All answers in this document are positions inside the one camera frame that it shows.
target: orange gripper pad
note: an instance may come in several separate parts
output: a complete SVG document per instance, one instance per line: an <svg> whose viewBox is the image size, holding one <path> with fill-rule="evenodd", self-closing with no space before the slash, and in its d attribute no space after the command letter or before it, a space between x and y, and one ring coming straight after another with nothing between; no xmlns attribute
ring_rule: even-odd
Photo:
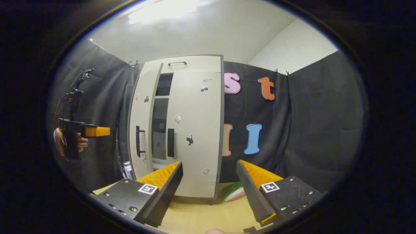
<svg viewBox="0 0 416 234"><path fill-rule="evenodd" d="M153 186L157 186L159 188L159 191L162 189L163 185L166 183L166 181L169 179L169 177L172 175L172 172L175 170L175 168L178 166L180 162L172 163L171 165L168 165L164 168L161 168L159 170L156 170L148 175L145 175L144 177L136 180L137 182L144 183L144 184L150 184Z"/></svg>
<svg viewBox="0 0 416 234"><path fill-rule="evenodd" d="M86 127L85 136L86 137L102 137L110 135L109 127Z"/></svg>
<svg viewBox="0 0 416 234"><path fill-rule="evenodd" d="M282 177L276 174L273 174L270 171L265 170L261 167L258 167L254 164L243 161L241 159L240 161L244 165L245 169L247 170L248 174L250 175L257 189L260 189L260 186L262 184L275 182L275 181L283 179Z"/></svg>

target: finger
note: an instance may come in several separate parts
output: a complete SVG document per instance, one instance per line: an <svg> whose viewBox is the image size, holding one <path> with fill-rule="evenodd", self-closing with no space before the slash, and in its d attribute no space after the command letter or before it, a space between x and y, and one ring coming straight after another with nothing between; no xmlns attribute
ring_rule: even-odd
<svg viewBox="0 0 416 234"><path fill-rule="evenodd" d="M81 142L88 142L88 139L87 139L87 138L80 137L80 138L77 138L77 142L78 142L78 143L81 143Z"/></svg>
<svg viewBox="0 0 416 234"><path fill-rule="evenodd" d="M220 229L211 229L208 230L205 234L225 234L225 232L221 231Z"/></svg>
<svg viewBox="0 0 416 234"><path fill-rule="evenodd" d="M58 132L56 131L56 129L55 131L53 131L53 139L55 141L55 145L58 146Z"/></svg>
<svg viewBox="0 0 416 234"><path fill-rule="evenodd" d="M56 129L55 129L55 131L56 131L56 134L58 135L58 137L61 139L62 143L63 143L64 145L67 145L67 142L66 142L66 140L65 140L65 137L64 137L64 135L63 135L63 133L62 133L61 129L56 128Z"/></svg>
<svg viewBox="0 0 416 234"><path fill-rule="evenodd" d="M58 149L59 149L59 153L61 154L61 156L62 156L62 157L65 157L65 153L64 153L64 146L63 146L63 145L60 145L60 146L58 147Z"/></svg>
<svg viewBox="0 0 416 234"><path fill-rule="evenodd" d="M87 147L88 143L78 143L78 148L79 147Z"/></svg>

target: ceiling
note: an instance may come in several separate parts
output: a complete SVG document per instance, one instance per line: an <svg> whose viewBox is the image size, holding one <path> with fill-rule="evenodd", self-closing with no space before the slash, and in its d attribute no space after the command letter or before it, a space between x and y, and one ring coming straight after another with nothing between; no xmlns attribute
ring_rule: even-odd
<svg viewBox="0 0 416 234"><path fill-rule="evenodd" d="M128 14L120 13L87 38L126 62L222 54L225 61L248 64L295 19L261 0L198 0L195 12L176 18L130 25Z"/></svg>

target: cabinet drawer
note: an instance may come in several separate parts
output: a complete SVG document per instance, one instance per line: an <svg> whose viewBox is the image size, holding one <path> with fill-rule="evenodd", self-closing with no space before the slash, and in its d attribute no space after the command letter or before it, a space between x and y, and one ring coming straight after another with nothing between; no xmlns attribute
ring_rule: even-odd
<svg viewBox="0 0 416 234"><path fill-rule="evenodd" d="M163 63L162 74L171 72L221 72L221 56L196 55L196 56L180 56L158 60L147 61L144 63L141 74L147 72L153 64Z"/></svg>

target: letter s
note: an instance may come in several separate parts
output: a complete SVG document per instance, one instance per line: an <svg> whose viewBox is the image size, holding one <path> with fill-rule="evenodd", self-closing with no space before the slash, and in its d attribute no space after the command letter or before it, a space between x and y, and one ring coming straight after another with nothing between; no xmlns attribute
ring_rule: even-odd
<svg viewBox="0 0 416 234"><path fill-rule="evenodd" d="M224 93L238 93L241 90L238 80L240 77L236 73L224 73Z"/></svg>

